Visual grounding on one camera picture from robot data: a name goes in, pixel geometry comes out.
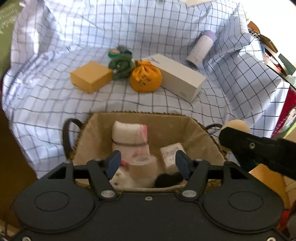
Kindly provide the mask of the beige tape roll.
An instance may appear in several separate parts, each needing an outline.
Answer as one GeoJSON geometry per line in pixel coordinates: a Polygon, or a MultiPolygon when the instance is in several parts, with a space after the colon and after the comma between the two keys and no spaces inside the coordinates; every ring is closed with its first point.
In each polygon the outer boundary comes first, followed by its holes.
{"type": "Polygon", "coordinates": [[[139,156],[128,161],[128,172],[133,185],[139,188],[152,188],[159,175],[155,156],[139,156]]]}

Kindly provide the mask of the white pink towel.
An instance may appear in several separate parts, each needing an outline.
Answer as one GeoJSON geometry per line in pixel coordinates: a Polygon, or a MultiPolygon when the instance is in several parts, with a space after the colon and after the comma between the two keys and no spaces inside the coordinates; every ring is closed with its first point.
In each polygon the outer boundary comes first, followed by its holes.
{"type": "Polygon", "coordinates": [[[120,151],[121,164],[140,156],[149,156],[147,126],[115,121],[112,127],[112,150],[120,151]]]}

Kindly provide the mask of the orange drawstring pouch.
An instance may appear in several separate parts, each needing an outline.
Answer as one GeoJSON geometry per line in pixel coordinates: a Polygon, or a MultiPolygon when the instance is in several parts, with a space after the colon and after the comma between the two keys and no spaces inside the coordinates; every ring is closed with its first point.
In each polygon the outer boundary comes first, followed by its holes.
{"type": "Polygon", "coordinates": [[[150,61],[135,61],[135,68],[130,75],[130,85],[136,92],[148,93],[157,90],[162,83],[161,71],[150,61]]]}

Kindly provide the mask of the green cloth bundle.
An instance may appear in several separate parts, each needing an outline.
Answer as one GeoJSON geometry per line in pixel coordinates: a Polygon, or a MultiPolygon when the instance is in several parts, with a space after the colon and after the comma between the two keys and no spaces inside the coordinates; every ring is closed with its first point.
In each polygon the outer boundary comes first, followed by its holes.
{"type": "Polygon", "coordinates": [[[131,54],[119,54],[111,59],[108,68],[112,70],[112,79],[120,80],[130,77],[135,68],[131,54]]]}

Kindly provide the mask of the green tape roll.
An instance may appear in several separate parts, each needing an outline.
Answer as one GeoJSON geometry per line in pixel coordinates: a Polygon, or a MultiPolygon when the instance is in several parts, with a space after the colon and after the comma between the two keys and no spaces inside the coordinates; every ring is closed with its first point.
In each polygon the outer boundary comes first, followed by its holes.
{"type": "Polygon", "coordinates": [[[120,53],[121,53],[121,51],[119,51],[119,49],[109,49],[108,56],[109,56],[109,58],[114,58],[114,57],[118,56],[120,53]]]}

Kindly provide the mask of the white fluffy cloth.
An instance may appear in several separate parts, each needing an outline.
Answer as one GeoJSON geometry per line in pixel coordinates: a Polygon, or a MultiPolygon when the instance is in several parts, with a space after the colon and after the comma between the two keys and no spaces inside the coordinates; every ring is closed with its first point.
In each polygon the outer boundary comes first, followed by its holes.
{"type": "Polygon", "coordinates": [[[130,189],[130,188],[153,188],[156,176],[142,179],[133,179],[130,173],[123,167],[120,167],[113,178],[110,180],[114,188],[130,189]]]}

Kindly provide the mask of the woven lined basket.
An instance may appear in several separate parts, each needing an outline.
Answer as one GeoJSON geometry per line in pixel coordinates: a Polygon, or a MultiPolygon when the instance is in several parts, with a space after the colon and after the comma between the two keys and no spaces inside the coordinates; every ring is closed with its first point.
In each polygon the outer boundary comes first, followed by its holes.
{"type": "Polygon", "coordinates": [[[147,126],[151,156],[158,161],[159,175],[153,188],[114,188],[118,191],[161,191],[176,190],[185,185],[177,180],[176,173],[165,170],[160,148],[181,143],[185,154],[195,160],[202,159],[212,165],[221,166],[227,160],[218,143],[197,120],[181,114],[96,112],[86,121],[70,118],[62,130],[62,143],[66,158],[74,166],[85,165],[92,159],[105,159],[112,152],[112,127],[115,121],[138,123],[147,126]]]}

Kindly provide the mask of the white tissue pack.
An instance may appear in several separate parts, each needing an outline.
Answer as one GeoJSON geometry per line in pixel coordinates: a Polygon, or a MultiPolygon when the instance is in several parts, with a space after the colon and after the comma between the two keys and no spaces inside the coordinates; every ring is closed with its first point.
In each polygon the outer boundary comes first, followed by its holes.
{"type": "Polygon", "coordinates": [[[178,172],[178,168],[176,166],[176,152],[179,150],[185,152],[181,143],[175,143],[175,144],[160,148],[165,170],[168,174],[173,174],[178,172]]]}

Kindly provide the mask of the long white box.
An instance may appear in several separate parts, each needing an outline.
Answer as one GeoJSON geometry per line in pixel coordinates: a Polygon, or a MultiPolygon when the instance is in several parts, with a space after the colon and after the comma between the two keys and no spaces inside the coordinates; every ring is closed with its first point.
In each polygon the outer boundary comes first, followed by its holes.
{"type": "Polygon", "coordinates": [[[161,54],[145,57],[153,66],[159,68],[163,80],[161,87],[167,89],[187,102],[192,102],[206,80],[204,75],[161,54]]]}

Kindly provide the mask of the yellow cardboard box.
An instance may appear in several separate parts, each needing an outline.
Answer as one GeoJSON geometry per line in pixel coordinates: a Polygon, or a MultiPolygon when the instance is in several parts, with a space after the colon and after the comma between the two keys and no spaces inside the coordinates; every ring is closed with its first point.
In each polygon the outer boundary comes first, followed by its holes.
{"type": "Polygon", "coordinates": [[[71,82],[91,94],[112,80],[112,70],[97,62],[89,62],[70,72],[71,82]]]}

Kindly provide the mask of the white purple water bottle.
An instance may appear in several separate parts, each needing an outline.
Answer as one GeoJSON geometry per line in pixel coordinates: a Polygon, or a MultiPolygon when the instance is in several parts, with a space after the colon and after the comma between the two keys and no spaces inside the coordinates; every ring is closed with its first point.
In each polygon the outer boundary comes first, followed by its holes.
{"type": "Polygon", "coordinates": [[[204,31],[187,57],[189,65],[194,68],[198,68],[209,53],[210,49],[213,47],[216,40],[217,37],[214,32],[210,30],[204,31]]]}

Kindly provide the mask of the blue checkered sheet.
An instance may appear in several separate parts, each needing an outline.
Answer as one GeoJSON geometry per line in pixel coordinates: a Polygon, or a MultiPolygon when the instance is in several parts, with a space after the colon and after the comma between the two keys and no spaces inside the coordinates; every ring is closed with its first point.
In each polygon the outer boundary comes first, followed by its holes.
{"type": "Polygon", "coordinates": [[[180,1],[25,1],[12,36],[11,68],[2,108],[38,177],[65,160],[62,127],[95,111],[179,113],[207,126],[233,119],[270,137],[289,84],[268,68],[234,1],[187,6],[180,1]],[[197,38],[217,40],[198,68],[206,77],[192,102],[166,89],[137,93],[127,79],[88,94],[70,73],[88,62],[109,63],[108,50],[124,46],[135,59],[159,53],[186,64],[197,38]]]}

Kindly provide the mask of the green beauty bag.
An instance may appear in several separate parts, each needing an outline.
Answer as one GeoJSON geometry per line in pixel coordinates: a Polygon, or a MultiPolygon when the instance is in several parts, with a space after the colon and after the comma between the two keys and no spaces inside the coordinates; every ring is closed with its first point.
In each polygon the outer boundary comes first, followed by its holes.
{"type": "Polygon", "coordinates": [[[1,40],[1,79],[10,68],[11,40],[15,22],[24,7],[23,1],[1,1],[0,40],[1,40]]]}

